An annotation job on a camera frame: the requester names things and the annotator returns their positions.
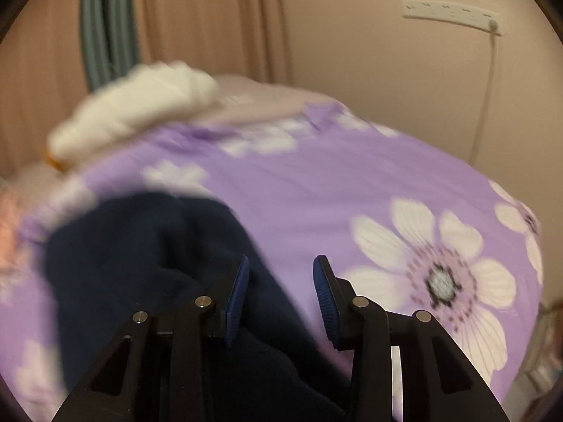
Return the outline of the navy fleece jacket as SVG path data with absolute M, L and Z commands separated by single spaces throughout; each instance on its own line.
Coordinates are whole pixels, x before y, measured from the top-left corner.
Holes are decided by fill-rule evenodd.
M 135 312 L 193 301 L 245 256 L 250 277 L 214 402 L 218 421 L 344 421 L 348 383 L 318 351 L 243 226 L 207 198 L 141 193 L 99 205 L 48 240 L 67 388 Z

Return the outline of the pile of folded clothes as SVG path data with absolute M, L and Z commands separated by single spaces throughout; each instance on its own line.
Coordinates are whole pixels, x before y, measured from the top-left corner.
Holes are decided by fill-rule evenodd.
M 1 190 L 0 267 L 1 304 L 9 305 L 12 291 L 29 275 L 28 254 L 21 237 L 24 210 L 21 199 L 9 188 Z

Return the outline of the purple floral bed sheet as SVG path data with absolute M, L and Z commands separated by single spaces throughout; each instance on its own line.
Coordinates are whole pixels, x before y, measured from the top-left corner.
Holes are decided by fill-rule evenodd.
M 1 374 L 32 420 L 50 420 L 66 394 L 39 266 L 46 238 L 104 200 L 150 191 L 225 203 L 323 350 L 319 254 L 385 309 L 432 312 L 507 396 L 542 292 L 535 214 L 465 162 L 334 104 L 238 128 L 165 125 L 58 178 L 1 279 Z

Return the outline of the white goose plush toy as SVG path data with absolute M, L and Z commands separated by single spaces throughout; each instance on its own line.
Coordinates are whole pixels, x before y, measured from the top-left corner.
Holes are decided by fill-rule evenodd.
M 64 172 L 105 149 L 217 102 L 220 86 L 186 63 L 139 64 L 84 98 L 46 141 L 46 161 Z

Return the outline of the grey mauve blanket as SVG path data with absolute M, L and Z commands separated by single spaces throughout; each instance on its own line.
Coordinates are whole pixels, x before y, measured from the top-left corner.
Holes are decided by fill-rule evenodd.
M 262 84 L 242 76 L 220 75 L 213 78 L 217 80 L 220 92 L 217 102 L 212 107 L 190 117 L 177 117 L 174 120 L 161 122 L 148 130 L 171 123 L 202 127 L 264 123 L 295 116 L 308 105 L 325 105 L 333 101 L 332 98 L 317 92 Z M 83 167 L 141 134 L 96 153 L 70 169 Z M 35 162 L 17 170 L 8 177 L 8 181 L 22 193 L 25 199 L 35 202 L 59 184 L 61 177 L 62 171 L 47 162 Z

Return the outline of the teal curtain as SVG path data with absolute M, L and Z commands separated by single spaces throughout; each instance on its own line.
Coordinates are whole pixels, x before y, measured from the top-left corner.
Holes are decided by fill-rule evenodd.
M 134 0 L 80 0 L 81 50 L 90 91 L 140 63 Z

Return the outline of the white wall power strip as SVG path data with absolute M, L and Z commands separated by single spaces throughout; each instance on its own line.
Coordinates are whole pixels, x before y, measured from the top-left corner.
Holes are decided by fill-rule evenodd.
M 402 16 L 475 28 L 498 36 L 507 32 L 507 23 L 499 13 L 461 3 L 402 0 Z

